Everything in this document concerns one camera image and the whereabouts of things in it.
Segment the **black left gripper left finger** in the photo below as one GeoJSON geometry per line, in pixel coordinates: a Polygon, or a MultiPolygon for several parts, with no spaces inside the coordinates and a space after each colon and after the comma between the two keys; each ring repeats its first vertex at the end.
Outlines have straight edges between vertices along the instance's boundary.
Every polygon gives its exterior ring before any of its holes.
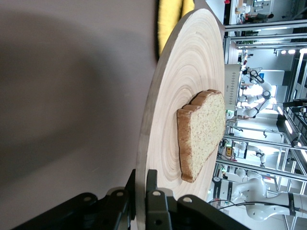
{"type": "Polygon", "coordinates": [[[135,174],[134,169],[124,187],[110,189],[102,199],[79,194],[12,230],[130,230],[136,216],[135,174]]]}

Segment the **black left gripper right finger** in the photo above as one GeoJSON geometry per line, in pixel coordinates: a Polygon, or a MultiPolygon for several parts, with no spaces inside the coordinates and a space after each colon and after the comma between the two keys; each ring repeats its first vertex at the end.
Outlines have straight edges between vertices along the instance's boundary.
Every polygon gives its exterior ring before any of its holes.
{"type": "Polygon", "coordinates": [[[245,226],[202,199],[157,187],[157,170],[146,179],[145,230],[245,230],[245,226]]]}

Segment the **slice of bread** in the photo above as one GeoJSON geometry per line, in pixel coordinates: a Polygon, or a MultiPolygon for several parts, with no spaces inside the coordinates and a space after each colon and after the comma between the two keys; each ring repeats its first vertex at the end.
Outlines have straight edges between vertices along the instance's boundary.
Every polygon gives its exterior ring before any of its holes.
{"type": "Polygon", "coordinates": [[[216,150],[225,130],[225,104],[218,90],[201,91],[177,110],[177,138],[182,180],[194,182],[216,150]]]}

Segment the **round wooden plate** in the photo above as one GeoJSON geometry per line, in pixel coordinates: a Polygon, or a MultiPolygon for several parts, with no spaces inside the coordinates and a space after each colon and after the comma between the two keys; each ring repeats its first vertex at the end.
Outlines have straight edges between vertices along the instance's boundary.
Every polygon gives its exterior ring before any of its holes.
{"type": "Polygon", "coordinates": [[[179,108],[199,92],[224,91],[223,42],[217,20],[207,9],[193,10],[176,24],[162,54],[146,100],[137,151],[135,191],[138,230],[145,230],[145,191],[149,169],[157,185],[174,198],[206,199],[216,161],[213,152],[193,183],[181,179],[177,141],[179,108]]]}

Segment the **beige chrome two-slot toaster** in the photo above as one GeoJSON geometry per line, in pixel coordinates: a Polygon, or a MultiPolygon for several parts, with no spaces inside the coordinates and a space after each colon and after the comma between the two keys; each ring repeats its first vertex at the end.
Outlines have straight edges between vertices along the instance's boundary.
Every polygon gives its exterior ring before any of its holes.
{"type": "Polygon", "coordinates": [[[239,95],[241,66],[226,64],[224,66],[224,102],[226,110],[236,110],[239,95]]]}

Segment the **aluminium frame beam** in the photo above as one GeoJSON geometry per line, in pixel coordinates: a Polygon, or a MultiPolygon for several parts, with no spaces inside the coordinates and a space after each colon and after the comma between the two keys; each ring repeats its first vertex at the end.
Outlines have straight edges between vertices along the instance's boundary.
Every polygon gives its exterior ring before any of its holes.
{"type": "Polygon", "coordinates": [[[256,23],[256,24],[238,24],[227,25],[225,27],[226,32],[231,31],[255,31],[255,30],[280,30],[290,28],[302,28],[307,27],[307,21],[286,21],[286,22],[274,22],[274,23],[256,23]]]}

